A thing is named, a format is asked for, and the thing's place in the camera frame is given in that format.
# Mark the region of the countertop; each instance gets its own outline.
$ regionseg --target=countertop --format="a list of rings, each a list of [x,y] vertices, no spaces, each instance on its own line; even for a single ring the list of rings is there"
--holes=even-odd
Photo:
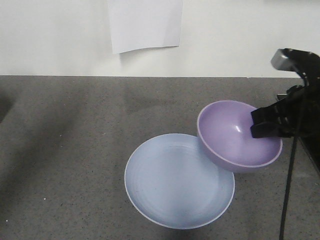
[[[131,204],[124,171],[144,141],[197,134],[218,100],[257,108],[298,78],[0,76],[1,240],[275,240],[292,139],[255,173],[235,174],[235,195],[213,223],[174,230]],[[320,177],[298,144],[285,239],[320,239]]]

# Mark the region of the lavender bowl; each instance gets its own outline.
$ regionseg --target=lavender bowl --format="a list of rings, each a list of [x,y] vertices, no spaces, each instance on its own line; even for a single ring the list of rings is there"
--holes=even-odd
[[[248,173],[279,157],[283,145],[280,137],[251,136],[251,112],[255,109],[243,102],[222,100],[201,110],[197,134],[204,153],[213,163],[234,173]]]

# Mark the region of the table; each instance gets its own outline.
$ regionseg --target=table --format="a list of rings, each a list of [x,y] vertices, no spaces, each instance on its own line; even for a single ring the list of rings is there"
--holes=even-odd
[[[297,78],[0,76],[1,240],[274,240],[292,139],[276,162],[235,174],[235,195],[213,223],[174,230],[130,203],[124,170],[144,141],[196,135],[200,110],[218,100],[258,107]],[[320,239],[320,177],[299,144],[285,238]]]

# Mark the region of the white paper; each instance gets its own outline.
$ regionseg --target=white paper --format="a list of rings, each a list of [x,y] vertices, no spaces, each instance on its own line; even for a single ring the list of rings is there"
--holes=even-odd
[[[183,0],[108,0],[112,51],[179,46]]]

